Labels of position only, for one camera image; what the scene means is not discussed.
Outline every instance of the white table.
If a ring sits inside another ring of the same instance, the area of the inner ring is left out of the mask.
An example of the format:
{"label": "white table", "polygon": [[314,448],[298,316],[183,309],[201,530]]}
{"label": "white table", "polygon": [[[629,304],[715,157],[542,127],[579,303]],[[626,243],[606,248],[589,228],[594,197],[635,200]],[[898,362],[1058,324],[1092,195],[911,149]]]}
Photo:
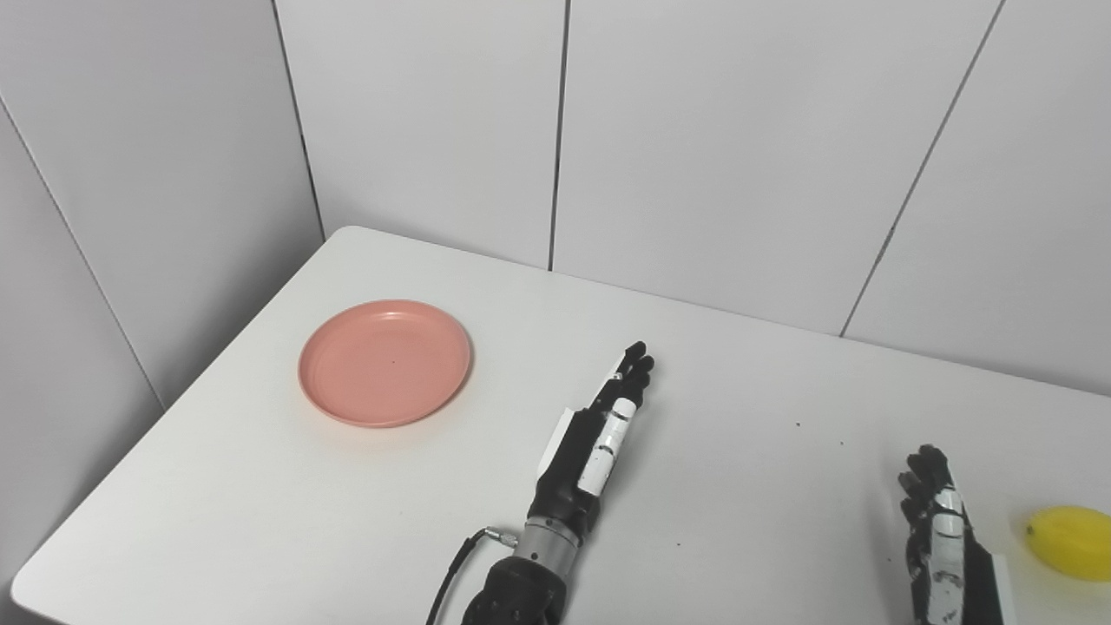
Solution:
{"label": "white table", "polygon": [[[346,426],[297,384],[309,335],[379,298],[474,346],[442,411]],[[643,340],[659,366],[574,574],[567,623],[909,621],[895,475],[932,442],[1022,623],[1111,622],[1111,585],[1021,541],[1031,511],[1111,510],[1111,400],[366,229],[304,265],[14,581],[72,625],[421,623],[462,538],[519,528],[564,406]],[[459,623],[483,545],[446,604]]]}

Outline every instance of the silver cylinder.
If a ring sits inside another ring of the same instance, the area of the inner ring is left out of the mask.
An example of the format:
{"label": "silver cylinder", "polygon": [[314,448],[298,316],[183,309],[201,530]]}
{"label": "silver cylinder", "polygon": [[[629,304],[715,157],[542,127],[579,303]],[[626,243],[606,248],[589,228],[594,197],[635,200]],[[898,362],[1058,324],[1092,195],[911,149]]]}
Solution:
{"label": "silver cylinder", "polygon": [[524,523],[524,532],[521,533],[513,555],[531,560],[560,579],[567,579],[581,544],[579,537],[562,523],[534,516]]}

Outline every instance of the black cable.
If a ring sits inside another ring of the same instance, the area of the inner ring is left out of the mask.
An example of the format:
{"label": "black cable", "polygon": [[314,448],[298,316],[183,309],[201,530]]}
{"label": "black cable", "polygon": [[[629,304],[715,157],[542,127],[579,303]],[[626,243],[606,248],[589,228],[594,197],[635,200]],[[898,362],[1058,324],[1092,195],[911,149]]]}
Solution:
{"label": "black cable", "polygon": [[486,528],[479,530],[473,536],[463,541],[462,546],[459,547],[459,552],[456,554],[456,560],[451,561],[451,565],[448,566],[448,574],[443,577],[443,583],[440,584],[440,591],[436,593],[436,601],[432,602],[432,609],[428,613],[428,621],[424,625],[436,625],[436,617],[440,614],[440,604],[443,603],[443,596],[448,594],[448,587],[451,586],[451,581],[459,573],[459,568],[463,566],[463,562],[467,561],[467,556],[471,555],[474,547],[479,544],[479,541],[487,535]]}

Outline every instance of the robotic hand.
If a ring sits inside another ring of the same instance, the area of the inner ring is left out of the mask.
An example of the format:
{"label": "robotic hand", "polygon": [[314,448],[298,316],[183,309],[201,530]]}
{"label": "robotic hand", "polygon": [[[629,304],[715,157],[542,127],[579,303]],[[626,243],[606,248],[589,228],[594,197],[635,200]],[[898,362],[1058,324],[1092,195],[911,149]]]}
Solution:
{"label": "robotic hand", "polygon": [[923,445],[907,466],[899,485],[915,624],[1014,625],[1005,563],[977,542],[945,455]]}
{"label": "robotic hand", "polygon": [[490,568],[463,625],[557,625],[563,618],[568,574],[601,511],[599,497],[653,364],[644,344],[634,344],[593,403],[564,414],[513,555]]}

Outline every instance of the black arm casing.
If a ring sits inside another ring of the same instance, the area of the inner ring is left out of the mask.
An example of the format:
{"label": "black arm casing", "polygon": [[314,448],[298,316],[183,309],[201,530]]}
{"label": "black arm casing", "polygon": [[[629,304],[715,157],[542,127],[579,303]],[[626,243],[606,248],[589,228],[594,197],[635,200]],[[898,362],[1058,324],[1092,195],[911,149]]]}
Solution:
{"label": "black arm casing", "polygon": [[486,585],[463,613],[463,625],[556,625],[565,602],[567,584],[554,573],[510,556],[490,567]]}
{"label": "black arm casing", "polygon": [[579,491],[579,476],[590,458],[598,435],[605,425],[601,411],[588,409],[571,417],[548,470],[537,481],[537,494],[529,506],[529,518],[542,516],[565,525],[580,541],[594,527],[601,504],[598,497]]}

